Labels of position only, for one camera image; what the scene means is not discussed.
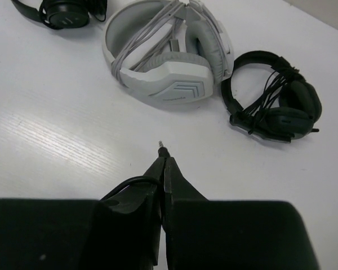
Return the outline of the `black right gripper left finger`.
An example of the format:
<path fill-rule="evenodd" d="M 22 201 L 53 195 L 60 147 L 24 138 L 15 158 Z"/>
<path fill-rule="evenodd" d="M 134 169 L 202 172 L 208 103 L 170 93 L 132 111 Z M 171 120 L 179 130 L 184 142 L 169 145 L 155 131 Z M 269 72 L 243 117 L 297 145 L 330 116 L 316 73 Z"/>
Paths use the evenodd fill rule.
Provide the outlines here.
<path fill-rule="evenodd" d="M 0 198 L 0 269 L 153 269 L 165 163 L 100 200 Z"/>

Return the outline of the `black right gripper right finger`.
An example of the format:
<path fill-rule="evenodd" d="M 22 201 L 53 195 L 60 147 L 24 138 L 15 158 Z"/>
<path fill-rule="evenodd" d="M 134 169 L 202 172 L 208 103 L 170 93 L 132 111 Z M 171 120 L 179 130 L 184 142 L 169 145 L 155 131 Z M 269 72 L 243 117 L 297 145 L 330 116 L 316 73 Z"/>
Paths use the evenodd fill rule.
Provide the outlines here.
<path fill-rule="evenodd" d="M 278 200 L 209 200 L 174 158 L 164 169 L 169 269 L 317 269 L 300 213 Z"/>

